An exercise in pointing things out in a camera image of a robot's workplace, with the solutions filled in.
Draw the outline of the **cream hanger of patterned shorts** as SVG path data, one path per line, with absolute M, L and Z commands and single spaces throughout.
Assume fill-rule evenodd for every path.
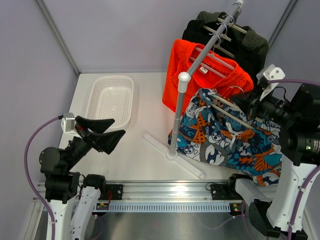
M 223 97 L 209 88 L 201 89 L 201 97 L 213 112 L 213 116 L 224 128 L 234 132 L 256 129 L 257 122 L 249 120 L 245 113 L 229 98 Z

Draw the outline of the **patterned blue orange shorts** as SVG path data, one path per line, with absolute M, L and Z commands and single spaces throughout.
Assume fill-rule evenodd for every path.
M 257 128 L 235 132 L 218 123 L 199 89 L 181 117 L 178 153 L 210 165 L 241 171 L 261 186 L 278 184 L 282 171 L 280 126 L 262 118 Z

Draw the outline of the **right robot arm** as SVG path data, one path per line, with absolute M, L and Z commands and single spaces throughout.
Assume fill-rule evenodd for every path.
M 282 171 L 273 199 L 265 197 L 249 177 L 233 174 L 211 193 L 240 196 L 248 204 L 251 225 L 267 238 L 306 240 L 302 216 L 311 187 L 320 173 L 320 85 L 303 83 L 291 101 L 258 86 L 231 100 L 249 117 L 264 117 L 280 126 Z

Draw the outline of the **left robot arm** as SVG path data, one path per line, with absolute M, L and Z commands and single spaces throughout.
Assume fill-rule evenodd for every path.
M 72 168 L 91 150 L 111 154 L 125 130 L 109 131 L 109 119 L 87 119 L 65 113 L 57 118 L 66 134 L 73 136 L 65 148 L 47 147 L 39 155 L 40 171 L 45 175 L 45 199 L 52 221 L 48 232 L 55 240 L 83 240 L 98 200 L 121 200 L 120 185 L 107 184 L 103 175 L 81 173 Z

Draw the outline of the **dark green shorts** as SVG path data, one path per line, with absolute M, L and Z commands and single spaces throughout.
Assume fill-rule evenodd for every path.
M 231 42 L 227 44 L 231 47 L 230 52 L 236 57 L 251 61 L 252 65 L 258 70 L 265 65 L 267 53 L 269 51 L 268 41 L 258 35 L 250 26 L 240 26 L 248 30 L 247 34 L 243 34 L 233 28 L 229 28 L 227 36 L 231 38 Z

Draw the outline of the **hanger of black shorts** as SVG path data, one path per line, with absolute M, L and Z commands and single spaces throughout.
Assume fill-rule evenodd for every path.
M 209 35 L 211 35 L 211 36 L 216 33 L 216 30 L 214 30 L 214 29 L 212 29 L 212 28 L 210 28 L 210 27 L 208 27 L 208 26 L 206 26 L 206 25 L 203 25 L 202 28 L 204 28 L 205 30 L 209 31 Z M 219 41 L 221 42 L 222 40 L 226 40 L 226 41 L 228 41 L 228 42 L 231 42 L 231 38 L 229 38 L 226 34 L 224 34 L 224 35 L 220 38 Z M 235 55 L 234 55 L 234 54 L 232 54 L 231 52 L 229 52 L 229 51 L 227 51 L 226 49 L 222 48 L 222 47 L 219 46 L 217 43 L 215 44 L 215 47 L 216 47 L 218 50 L 220 50 L 222 53 L 228 55 L 229 57 L 231 57 L 231 58 L 233 58 L 233 59 L 235 58 Z

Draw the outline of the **black shorts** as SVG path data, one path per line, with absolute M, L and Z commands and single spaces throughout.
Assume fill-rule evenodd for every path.
M 203 28 L 207 26 L 213 30 L 218 28 L 216 22 L 205 23 L 203 20 L 191 20 L 182 34 L 182 39 L 192 43 L 206 45 L 211 39 L 211 32 Z M 215 48 L 214 52 L 224 58 L 229 58 L 249 74 L 254 84 L 257 83 L 257 74 L 264 67 L 266 55 L 268 53 L 268 42 L 257 35 L 254 30 L 246 28 L 247 33 L 241 33 L 236 29 L 227 30 L 227 37 L 231 40 L 221 40 L 220 47 L 234 55 L 229 56 L 223 51 Z

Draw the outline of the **hanger of green shorts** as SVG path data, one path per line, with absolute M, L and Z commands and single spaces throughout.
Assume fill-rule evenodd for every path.
M 223 15 L 222 17 L 218 17 L 217 20 L 220 23 L 223 23 L 225 21 L 226 17 L 227 17 L 227 15 Z M 248 33 L 247 29 L 236 24 L 234 17 L 231 18 L 231 21 L 227 24 L 227 27 L 232 28 L 234 30 L 237 30 L 238 32 L 243 33 L 245 35 Z

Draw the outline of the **white perforated basket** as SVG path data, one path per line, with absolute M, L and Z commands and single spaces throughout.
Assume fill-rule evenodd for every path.
M 134 96 L 134 81 L 124 75 L 98 78 L 91 89 L 86 118 L 114 119 L 109 131 L 122 130 L 130 123 Z

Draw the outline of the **grey clothes rack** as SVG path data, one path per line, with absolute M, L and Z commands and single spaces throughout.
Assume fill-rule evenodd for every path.
M 238 0 L 233 4 L 233 9 L 231 10 L 231 12 L 227 14 L 227 17 L 225 18 L 224 22 L 219 25 L 218 29 L 216 30 L 216 33 L 212 35 L 211 39 L 204 46 L 204 48 L 199 50 L 199 55 L 193 61 L 192 65 L 188 68 L 187 71 L 181 72 L 178 75 L 178 96 L 176 102 L 176 111 L 174 115 L 170 146 L 167 147 L 163 145 L 147 133 L 144 133 L 142 135 L 142 138 L 149 144 L 151 144 L 153 147 L 155 147 L 157 150 L 159 150 L 162 154 L 164 154 L 166 159 L 177 163 L 178 165 L 180 165 L 189 173 L 191 173 L 199 179 L 203 179 L 205 177 L 205 173 L 197 167 L 195 167 L 194 165 L 192 165 L 191 163 L 189 163 L 188 161 L 184 160 L 181 156 L 178 155 L 178 152 L 176 151 L 176 143 L 178 140 L 179 125 L 181 120 L 183 103 L 185 99 L 185 93 L 187 91 L 191 77 L 200 66 L 200 63 L 202 62 L 204 57 L 209 53 L 209 51 L 213 48 L 213 46 L 216 46 L 216 44 L 219 46 L 217 42 L 220 41 L 224 33 L 227 33 L 229 28 L 227 25 L 232 20 L 232 17 L 236 18 L 241 14 L 243 4 L 244 2 L 242 0 Z

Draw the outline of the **aluminium mounting rail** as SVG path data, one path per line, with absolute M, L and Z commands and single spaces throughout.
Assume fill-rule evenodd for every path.
M 110 181 L 122 185 L 122 199 L 111 197 L 111 203 L 240 203 L 240 199 L 213 199 L 210 185 L 213 180 L 154 180 L 154 181 Z

